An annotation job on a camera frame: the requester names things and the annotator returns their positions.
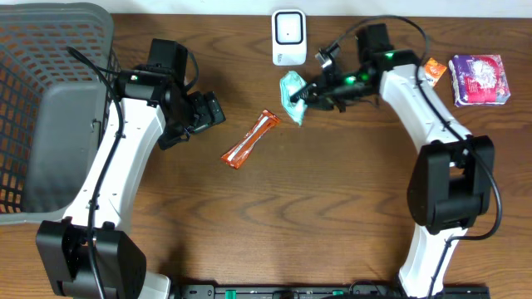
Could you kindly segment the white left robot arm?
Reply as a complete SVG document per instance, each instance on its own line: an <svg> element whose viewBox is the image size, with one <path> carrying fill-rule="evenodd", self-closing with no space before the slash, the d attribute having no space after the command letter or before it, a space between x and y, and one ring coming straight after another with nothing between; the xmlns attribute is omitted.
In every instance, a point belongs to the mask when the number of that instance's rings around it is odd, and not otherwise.
<svg viewBox="0 0 532 299"><path fill-rule="evenodd" d="M147 269L129 236L135 196L155 146L167 150L225 120L214 92L191 92L171 71L121 71L117 105L94 162L61 220L36 245L53 292L72 298L167 298L171 280Z"/></svg>

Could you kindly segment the orange snack bar wrapper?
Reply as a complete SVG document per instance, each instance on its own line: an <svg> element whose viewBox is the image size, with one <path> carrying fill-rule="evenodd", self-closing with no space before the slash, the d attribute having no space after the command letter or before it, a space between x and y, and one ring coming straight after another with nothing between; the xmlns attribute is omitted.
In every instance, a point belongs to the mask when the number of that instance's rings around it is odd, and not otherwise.
<svg viewBox="0 0 532 299"><path fill-rule="evenodd" d="M263 110L244 138L223 154L221 160L233 169L239 169L261 137L280 122L281 120L274 113L269 110Z"/></svg>

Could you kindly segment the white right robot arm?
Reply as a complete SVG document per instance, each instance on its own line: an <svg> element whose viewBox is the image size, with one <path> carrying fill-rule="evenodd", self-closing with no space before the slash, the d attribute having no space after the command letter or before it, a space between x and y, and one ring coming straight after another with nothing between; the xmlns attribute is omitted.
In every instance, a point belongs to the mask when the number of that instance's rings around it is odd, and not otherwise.
<svg viewBox="0 0 532 299"><path fill-rule="evenodd" d="M282 86L296 110L344 111L364 96L380 96L397 114L417 151L406 191L416 226L398 279L405 297L431 298L444 290L443 277L460 241L500 200L492 174L495 148L487 136L472 133L448 111L426 82L411 50L367 51L358 71L342 73L333 55L320 53L323 73L312 82Z"/></svg>

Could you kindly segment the floral red purple packet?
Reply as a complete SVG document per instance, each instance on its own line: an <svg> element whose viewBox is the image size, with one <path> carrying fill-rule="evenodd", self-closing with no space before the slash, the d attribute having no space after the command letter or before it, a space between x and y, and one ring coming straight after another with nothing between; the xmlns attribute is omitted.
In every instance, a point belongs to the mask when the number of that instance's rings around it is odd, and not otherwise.
<svg viewBox="0 0 532 299"><path fill-rule="evenodd" d="M498 106L510 98L500 55L454 55L448 66L455 106Z"/></svg>

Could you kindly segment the small orange juice carton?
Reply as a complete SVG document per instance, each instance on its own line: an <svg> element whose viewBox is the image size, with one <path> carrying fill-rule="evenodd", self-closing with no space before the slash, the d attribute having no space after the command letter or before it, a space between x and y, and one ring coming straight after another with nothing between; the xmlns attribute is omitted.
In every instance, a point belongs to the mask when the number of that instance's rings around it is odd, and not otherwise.
<svg viewBox="0 0 532 299"><path fill-rule="evenodd" d="M429 58L425 66L426 80L431 87L435 87L437 82L447 71L447 66L436 61L434 58Z"/></svg>

